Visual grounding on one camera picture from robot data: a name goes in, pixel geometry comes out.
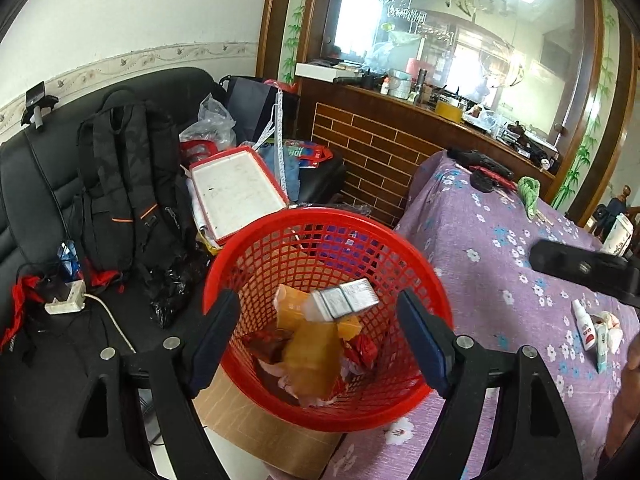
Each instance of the red plastic basket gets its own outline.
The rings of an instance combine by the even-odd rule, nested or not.
[[[276,319],[279,283],[308,292],[367,278],[380,304],[360,316],[378,346],[376,367],[350,384],[331,406],[303,409],[270,394],[242,345],[244,334]],[[205,313],[223,288],[240,295],[240,321],[222,357],[236,386],[273,415],[310,430],[343,433],[388,424],[431,389],[396,318],[398,292],[411,288],[432,314],[452,326],[444,290],[431,266],[404,238],[363,216],[330,208],[284,210],[235,234],[214,261],[204,291]]]

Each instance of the green cloth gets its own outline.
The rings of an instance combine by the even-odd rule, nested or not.
[[[527,212],[529,220],[533,220],[533,217],[538,211],[538,197],[540,196],[540,183],[530,176],[523,176],[518,181],[518,195],[524,204],[524,209]]]

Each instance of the bamboo decal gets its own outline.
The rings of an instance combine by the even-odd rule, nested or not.
[[[280,80],[285,83],[293,83],[293,76],[296,70],[296,56],[298,54],[298,43],[300,42],[300,30],[302,29],[302,19],[305,15],[305,0],[291,0],[289,8],[293,2],[299,4],[293,7],[286,29],[286,37],[282,43],[284,60],[280,71]]]
[[[620,48],[619,41],[616,41],[618,11],[610,0],[602,0],[602,12],[604,15],[603,45],[605,50],[600,65],[600,79],[596,95],[587,121],[587,128],[575,154],[574,162],[562,181],[558,193],[551,201],[551,207],[561,212],[566,212],[569,209],[589,172],[593,157],[600,147],[606,121],[609,119],[611,100],[616,87],[618,49]]]

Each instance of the power strip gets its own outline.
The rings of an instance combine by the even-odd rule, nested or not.
[[[49,314],[69,314],[84,309],[84,294],[86,292],[84,280],[77,280],[69,285],[71,285],[71,292],[66,301],[54,301],[44,306]]]

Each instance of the wallpaper border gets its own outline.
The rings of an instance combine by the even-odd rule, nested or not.
[[[257,43],[220,41],[217,43],[190,43],[158,46],[127,54],[101,59],[88,65],[69,70],[45,81],[47,94],[60,99],[58,106],[72,101],[76,94],[87,94],[110,81],[180,66],[197,61],[257,57]],[[20,124],[24,112],[24,94],[0,107],[0,136]]]

